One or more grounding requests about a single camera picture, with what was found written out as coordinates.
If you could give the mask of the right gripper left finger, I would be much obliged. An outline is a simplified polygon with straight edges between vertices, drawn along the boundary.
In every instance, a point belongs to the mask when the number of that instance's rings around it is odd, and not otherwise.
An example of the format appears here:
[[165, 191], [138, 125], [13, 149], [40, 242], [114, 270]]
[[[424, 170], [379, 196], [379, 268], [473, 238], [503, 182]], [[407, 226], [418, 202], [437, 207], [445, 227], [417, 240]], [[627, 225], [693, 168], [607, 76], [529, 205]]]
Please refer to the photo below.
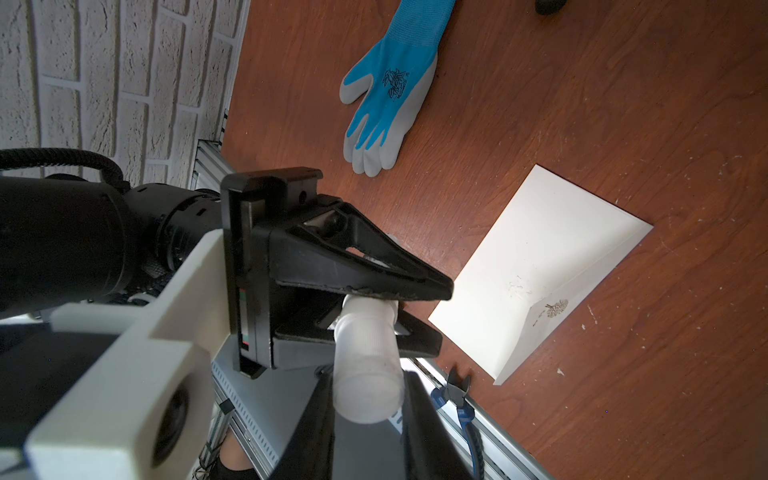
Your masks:
[[333, 471], [333, 372], [324, 368], [270, 479], [330, 479]]

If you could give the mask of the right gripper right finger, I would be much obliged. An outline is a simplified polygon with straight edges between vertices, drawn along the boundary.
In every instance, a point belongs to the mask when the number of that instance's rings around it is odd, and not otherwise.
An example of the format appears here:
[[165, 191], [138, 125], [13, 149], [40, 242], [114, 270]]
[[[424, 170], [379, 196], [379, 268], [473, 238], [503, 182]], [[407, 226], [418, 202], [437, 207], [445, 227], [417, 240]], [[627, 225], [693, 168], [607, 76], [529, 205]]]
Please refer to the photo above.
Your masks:
[[405, 372], [404, 384], [402, 414], [406, 478], [472, 479], [419, 376]]

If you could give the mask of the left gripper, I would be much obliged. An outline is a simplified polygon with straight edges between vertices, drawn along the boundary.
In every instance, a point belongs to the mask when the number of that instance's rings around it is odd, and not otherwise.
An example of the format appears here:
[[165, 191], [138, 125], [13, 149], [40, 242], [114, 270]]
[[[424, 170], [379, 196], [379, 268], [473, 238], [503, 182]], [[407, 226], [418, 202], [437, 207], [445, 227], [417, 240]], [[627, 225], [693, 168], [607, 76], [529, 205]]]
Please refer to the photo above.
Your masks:
[[[440, 353], [437, 330], [378, 299], [449, 300], [453, 281], [352, 204], [317, 202], [322, 178], [318, 169], [290, 167], [221, 182], [233, 367], [248, 378], [336, 358], [397, 362]], [[365, 297], [344, 302], [339, 294]]]

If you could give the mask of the cream envelope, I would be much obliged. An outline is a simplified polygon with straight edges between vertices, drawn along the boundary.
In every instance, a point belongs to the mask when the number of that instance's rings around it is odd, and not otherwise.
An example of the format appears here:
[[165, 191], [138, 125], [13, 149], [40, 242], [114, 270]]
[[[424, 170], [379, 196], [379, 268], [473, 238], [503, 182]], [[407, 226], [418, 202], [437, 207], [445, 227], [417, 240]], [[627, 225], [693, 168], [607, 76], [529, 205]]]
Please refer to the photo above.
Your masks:
[[501, 385], [651, 229], [536, 165], [429, 320]]

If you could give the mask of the white glue stick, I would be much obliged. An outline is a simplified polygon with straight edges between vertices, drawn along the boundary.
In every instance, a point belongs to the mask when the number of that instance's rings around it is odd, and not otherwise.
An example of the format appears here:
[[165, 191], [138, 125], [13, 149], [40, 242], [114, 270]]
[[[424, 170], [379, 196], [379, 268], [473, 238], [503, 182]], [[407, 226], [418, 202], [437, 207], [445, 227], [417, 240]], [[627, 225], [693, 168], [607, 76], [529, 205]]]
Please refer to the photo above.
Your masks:
[[398, 302], [372, 297], [347, 295], [342, 302], [341, 316], [349, 313], [371, 313], [376, 319], [394, 326], [398, 318]]

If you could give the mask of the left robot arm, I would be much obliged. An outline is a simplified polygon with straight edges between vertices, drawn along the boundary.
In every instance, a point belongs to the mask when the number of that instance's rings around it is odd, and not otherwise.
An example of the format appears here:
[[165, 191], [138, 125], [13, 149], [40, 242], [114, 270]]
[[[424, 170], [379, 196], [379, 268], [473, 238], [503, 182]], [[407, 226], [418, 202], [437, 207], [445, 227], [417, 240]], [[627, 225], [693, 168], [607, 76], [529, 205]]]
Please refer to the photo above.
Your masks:
[[1, 182], [1, 313], [100, 300], [177, 273], [202, 237], [224, 235], [236, 369], [329, 364], [329, 325], [347, 295], [447, 300], [452, 280], [410, 254], [353, 205], [293, 167], [224, 178], [217, 194], [165, 184], [128, 191], [84, 180]]

